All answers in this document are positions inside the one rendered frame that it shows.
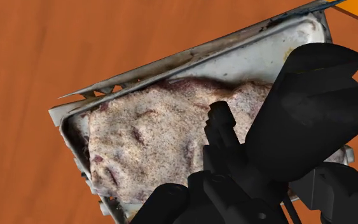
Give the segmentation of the seasoned raw meat slab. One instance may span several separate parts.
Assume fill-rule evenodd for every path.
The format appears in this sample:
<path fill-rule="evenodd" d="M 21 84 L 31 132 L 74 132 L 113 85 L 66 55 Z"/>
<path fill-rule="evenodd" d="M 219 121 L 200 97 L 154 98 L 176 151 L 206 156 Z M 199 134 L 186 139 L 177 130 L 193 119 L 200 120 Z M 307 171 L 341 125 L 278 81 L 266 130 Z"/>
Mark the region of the seasoned raw meat slab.
<path fill-rule="evenodd" d="M 244 139 L 271 86 L 231 89 L 196 78 L 160 81 L 105 102 L 88 115 L 90 174 L 98 194 L 142 204 L 164 183 L 185 185 L 203 168 L 209 106 L 226 101 Z"/>

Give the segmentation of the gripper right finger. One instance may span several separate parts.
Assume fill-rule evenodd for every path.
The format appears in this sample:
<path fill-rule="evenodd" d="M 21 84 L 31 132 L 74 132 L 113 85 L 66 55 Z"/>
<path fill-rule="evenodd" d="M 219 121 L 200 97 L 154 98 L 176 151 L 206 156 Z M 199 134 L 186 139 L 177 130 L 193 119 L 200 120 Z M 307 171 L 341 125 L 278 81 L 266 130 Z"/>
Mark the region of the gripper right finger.
<path fill-rule="evenodd" d="M 324 162 L 289 186 L 307 208 L 320 211 L 322 224 L 358 224 L 358 171 L 353 167 Z"/>

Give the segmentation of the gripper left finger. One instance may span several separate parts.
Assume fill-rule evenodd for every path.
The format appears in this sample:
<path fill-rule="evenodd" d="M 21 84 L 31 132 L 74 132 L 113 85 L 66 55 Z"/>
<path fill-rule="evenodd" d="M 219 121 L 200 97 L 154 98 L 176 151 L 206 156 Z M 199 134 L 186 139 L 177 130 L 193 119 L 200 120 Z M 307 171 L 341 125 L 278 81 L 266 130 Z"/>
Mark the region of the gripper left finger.
<path fill-rule="evenodd" d="M 212 103 L 207 116 L 202 171 L 186 186 L 156 187 L 130 224 L 288 224 L 280 206 L 287 184 L 250 163 L 227 102 Z"/>

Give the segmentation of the white metal baking tray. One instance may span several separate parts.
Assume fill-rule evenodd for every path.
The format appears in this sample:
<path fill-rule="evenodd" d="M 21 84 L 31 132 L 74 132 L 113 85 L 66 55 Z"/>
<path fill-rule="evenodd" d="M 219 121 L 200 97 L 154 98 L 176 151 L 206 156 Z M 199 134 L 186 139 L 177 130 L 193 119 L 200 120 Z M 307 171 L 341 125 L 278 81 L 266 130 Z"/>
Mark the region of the white metal baking tray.
<path fill-rule="evenodd" d="M 283 14 L 164 59 L 78 90 L 82 101 L 55 106 L 50 116 L 91 183 L 89 125 L 85 113 L 103 102 L 149 87 L 157 81 L 208 78 L 225 84 L 273 82 L 291 50 L 307 43 L 332 41 L 324 10 L 334 6 L 314 0 Z"/>

